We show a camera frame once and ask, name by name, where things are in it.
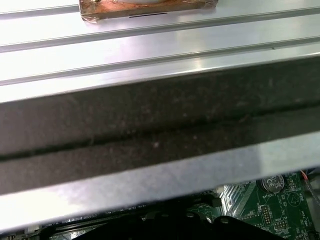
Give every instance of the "black plastic part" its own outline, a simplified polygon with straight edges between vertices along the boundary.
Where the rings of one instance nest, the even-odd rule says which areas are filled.
[[[0,194],[319,131],[319,65],[315,57],[2,103]]]
[[[218,217],[213,224],[194,212],[155,212],[152,216],[144,221],[132,216],[112,220],[75,240],[93,240],[102,236],[109,240],[284,239],[229,216]]]

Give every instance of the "red wire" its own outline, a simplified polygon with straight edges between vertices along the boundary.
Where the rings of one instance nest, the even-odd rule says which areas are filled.
[[[300,172],[301,172],[301,174],[302,174],[302,176],[303,176],[303,179],[304,179],[304,180],[308,180],[307,174],[305,174],[305,172],[302,171],[302,170],[300,170]]]

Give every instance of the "green circuit board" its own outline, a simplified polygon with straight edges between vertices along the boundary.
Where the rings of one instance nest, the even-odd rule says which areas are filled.
[[[259,181],[226,185],[221,194],[222,209],[208,205],[192,211],[214,219],[231,216],[289,240],[318,240],[299,173],[283,176],[284,188],[279,193],[264,191]]]

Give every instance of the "electronic component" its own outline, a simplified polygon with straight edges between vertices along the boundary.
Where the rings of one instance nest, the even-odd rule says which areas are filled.
[[[285,180],[281,175],[264,177],[261,179],[261,185],[267,192],[278,194],[284,189]]]
[[[279,229],[286,229],[289,227],[289,224],[288,224],[288,221],[287,220],[284,220],[284,221],[278,221],[278,222],[275,222],[273,224],[274,226],[274,230],[279,230]]]
[[[269,213],[269,209],[267,205],[260,206],[261,209],[261,214],[263,216],[263,220],[265,225],[270,225],[271,224],[271,215]]]

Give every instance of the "metal surface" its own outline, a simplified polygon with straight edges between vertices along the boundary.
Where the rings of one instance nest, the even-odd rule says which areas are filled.
[[[12,85],[0,87],[9,94],[1,94],[1,101],[239,67],[250,51],[260,54],[247,65],[268,62],[269,52],[277,47],[288,48],[285,55],[290,59],[319,52],[317,46],[305,52],[292,48],[319,41],[317,0],[223,0],[215,10],[106,19],[99,24],[83,22],[75,12],[75,0],[29,2],[9,2],[1,8],[0,86]],[[269,61],[283,61],[281,51],[272,55]],[[201,66],[202,57],[211,67]],[[221,64],[230,59],[232,65]],[[63,86],[43,88],[57,81]],[[37,92],[21,93],[22,88]]]
[[[320,102],[320,1],[99,24],[77,4],[1,6],[0,231],[319,164],[320,111],[291,111]]]
[[[319,164],[320,132],[0,196],[0,230],[164,200]],[[12,208],[18,213],[12,214]]]

